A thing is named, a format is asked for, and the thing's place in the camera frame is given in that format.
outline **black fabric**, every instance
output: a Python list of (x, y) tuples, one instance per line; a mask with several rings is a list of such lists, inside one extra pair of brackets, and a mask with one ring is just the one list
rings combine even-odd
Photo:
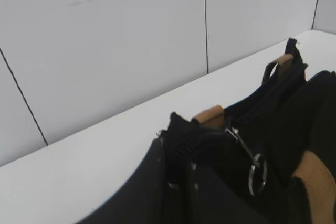
[(282, 107), (245, 123), (235, 123), (253, 154), (262, 153), (268, 163), (265, 189), (253, 197), (248, 190), (251, 159), (227, 132), (201, 129), (173, 114), (171, 124), (189, 125), (183, 134), (173, 134), (175, 144), (167, 152), (170, 174), (175, 183), (183, 183), (185, 169), (190, 162), (208, 165), (257, 212), (271, 219), (273, 205), (285, 188), (291, 184), (291, 175), (298, 167), (303, 152), (309, 146), (309, 134), (317, 112), (336, 90), (336, 75), (323, 71), (303, 85)]
[(154, 140), (129, 180), (111, 199), (80, 223), (161, 223), (165, 184), (165, 155), (162, 144), (162, 138)]
[(188, 169), (189, 223), (267, 224), (207, 166)]
[(267, 116), (306, 83), (305, 69), (308, 65), (302, 62), (296, 42), (295, 39), (289, 39), (285, 50), (286, 54), (293, 55), (291, 68), (281, 78), (273, 74), (250, 96), (225, 108), (225, 118), (235, 118), (243, 123)]

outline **bag handle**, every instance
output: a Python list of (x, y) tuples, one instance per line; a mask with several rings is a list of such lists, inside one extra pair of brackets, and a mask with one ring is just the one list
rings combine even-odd
[(294, 65), (294, 63), (297, 62), (298, 64), (303, 64), (300, 52), (296, 47), (297, 42), (298, 41), (296, 39), (288, 39), (285, 54), (266, 66), (263, 76), (263, 83), (270, 79), (271, 73), (275, 66), (276, 69), (273, 76), (276, 76), (279, 79)]

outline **white shelf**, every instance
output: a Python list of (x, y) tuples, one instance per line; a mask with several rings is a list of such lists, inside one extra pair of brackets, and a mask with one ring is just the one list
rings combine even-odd
[[(336, 36), (296, 38), (307, 79), (336, 69)], [(231, 105), (260, 86), (264, 67), (286, 41), (136, 106), (0, 168), (0, 222), (73, 224), (106, 201), (139, 165), (156, 132), (176, 111), (187, 119)]]

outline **black garment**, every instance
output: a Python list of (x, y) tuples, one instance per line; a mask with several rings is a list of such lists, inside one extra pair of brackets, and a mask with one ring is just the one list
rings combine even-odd
[(163, 139), (159, 138), (120, 190), (80, 223), (161, 223), (164, 166)]

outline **black bag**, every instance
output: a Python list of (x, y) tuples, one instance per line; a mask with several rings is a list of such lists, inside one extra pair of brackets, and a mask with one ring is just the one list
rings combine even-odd
[(326, 71), (305, 81), (307, 65), (295, 44), (289, 39), (260, 88), (224, 113), (191, 122), (172, 113), (130, 179), (81, 224), (269, 223), (293, 216), (288, 198), (295, 202), (305, 189), (292, 193), (300, 182), (291, 174), (308, 148), (307, 129), (336, 88), (335, 74)]

